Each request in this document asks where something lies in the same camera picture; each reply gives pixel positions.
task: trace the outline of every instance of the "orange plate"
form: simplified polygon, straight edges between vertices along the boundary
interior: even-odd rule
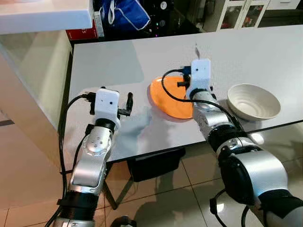
[[[177,82],[181,81],[183,81],[182,77],[166,77],[164,85],[173,96],[184,99],[185,87],[177,87]],[[167,115],[179,119],[193,117],[193,104],[179,102],[169,97],[162,87],[161,78],[155,79],[150,88],[153,102]]]

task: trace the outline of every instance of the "red box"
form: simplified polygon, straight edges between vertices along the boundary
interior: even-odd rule
[[[98,31],[94,19],[92,28],[66,30],[66,34],[69,40],[98,39]]]

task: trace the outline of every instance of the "black connector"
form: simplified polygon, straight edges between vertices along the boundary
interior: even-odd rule
[[[190,75],[191,74],[191,67],[190,66],[184,66],[182,69],[181,69],[181,72],[185,75]]]
[[[96,102],[96,93],[95,92],[89,92],[87,94],[83,94],[83,97],[86,99],[86,101],[90,102],[90,115],[95,115],[95,102]]]
[[[127,95],[126,109],[118,109],[118,118],[120,119],[120,115],[130,116],[133,109],[133,94],[131,92]]]
[[[217,199],[216,198],[212,198],[209,200],[209,208],[210,208],[210,212],[212,214],[217,214],[218,210],[217,210]]]
[[[88,92],[87,94],[83,94],[83,97],[89,101],[90,103],[96,101],[96,93],[95,92]]]

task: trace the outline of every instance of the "blue bag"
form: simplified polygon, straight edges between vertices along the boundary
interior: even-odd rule
[[[139,31],[151,20],[138,0],[104,0],[102,7],[102,20],[109,29]]]

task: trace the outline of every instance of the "glass cabinet door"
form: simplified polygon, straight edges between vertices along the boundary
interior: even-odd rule
[[[235,28],[242,6],[228,6],[224,15],[221,29]]]
[[[254,27],[263,10],[264,5],[250,6],[244,18],[242,27]]]

